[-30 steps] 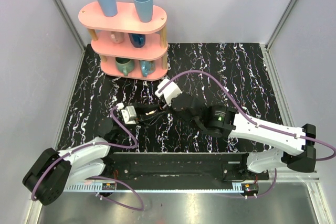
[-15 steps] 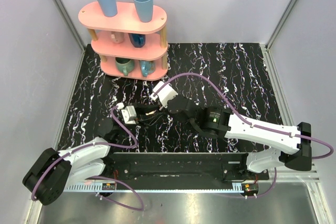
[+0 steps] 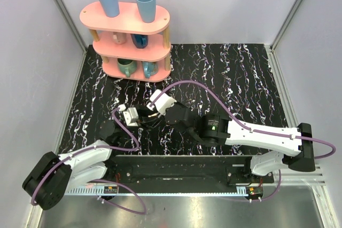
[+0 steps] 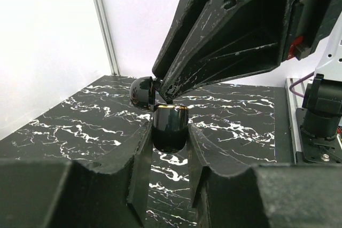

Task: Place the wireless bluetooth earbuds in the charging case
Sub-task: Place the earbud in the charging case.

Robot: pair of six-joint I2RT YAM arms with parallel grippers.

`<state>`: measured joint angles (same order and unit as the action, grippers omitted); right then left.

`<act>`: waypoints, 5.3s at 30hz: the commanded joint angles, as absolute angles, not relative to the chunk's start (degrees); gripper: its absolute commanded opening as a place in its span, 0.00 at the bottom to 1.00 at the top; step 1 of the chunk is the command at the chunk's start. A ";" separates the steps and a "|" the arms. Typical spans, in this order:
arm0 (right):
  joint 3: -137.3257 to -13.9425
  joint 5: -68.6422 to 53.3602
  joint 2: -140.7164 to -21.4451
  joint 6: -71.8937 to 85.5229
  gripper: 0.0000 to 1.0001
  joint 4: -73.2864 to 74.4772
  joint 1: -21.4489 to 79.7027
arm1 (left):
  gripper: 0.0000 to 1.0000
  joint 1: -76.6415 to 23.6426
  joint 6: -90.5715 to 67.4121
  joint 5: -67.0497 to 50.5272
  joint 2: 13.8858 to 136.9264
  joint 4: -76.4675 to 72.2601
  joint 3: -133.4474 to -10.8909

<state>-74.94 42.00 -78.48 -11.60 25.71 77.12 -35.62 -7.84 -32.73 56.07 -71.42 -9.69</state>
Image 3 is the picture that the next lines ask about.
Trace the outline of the black earbud charging case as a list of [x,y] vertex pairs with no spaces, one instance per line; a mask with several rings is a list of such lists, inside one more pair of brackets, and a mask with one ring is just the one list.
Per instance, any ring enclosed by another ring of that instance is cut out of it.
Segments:
[[147,116],[148,119],[158,119],[160,114],[158,112],[150,114]]

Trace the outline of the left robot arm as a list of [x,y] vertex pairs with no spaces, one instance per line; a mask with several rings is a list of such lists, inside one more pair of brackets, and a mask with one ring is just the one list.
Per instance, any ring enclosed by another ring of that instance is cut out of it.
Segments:
[[99,139],[91,145],[65,154],[45,153],[22,184],[31,205],[49,210],[66,192],[85,183],[110,183],[115,170],[105,161],[115,151],[136,152],[140,148],[139,140],[127,126],[147,125],[159,116],[154,107],[120,105],[114,109],[113,119],[100,125]]

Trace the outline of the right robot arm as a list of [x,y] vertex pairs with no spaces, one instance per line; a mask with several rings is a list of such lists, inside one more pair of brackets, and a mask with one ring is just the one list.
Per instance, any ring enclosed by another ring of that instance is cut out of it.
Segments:
[[301,123],[296,128],[275,128],[234,121],[226,115],[200,117],[180,103],[166,109],[165,121],[177,131],[188,134],[198,145],[245,145],[268,149],[268,153],[253,156],[242,171],[244,180],[251,184],[277,169],[299,172],[316,169],[312,127],[308,123]]

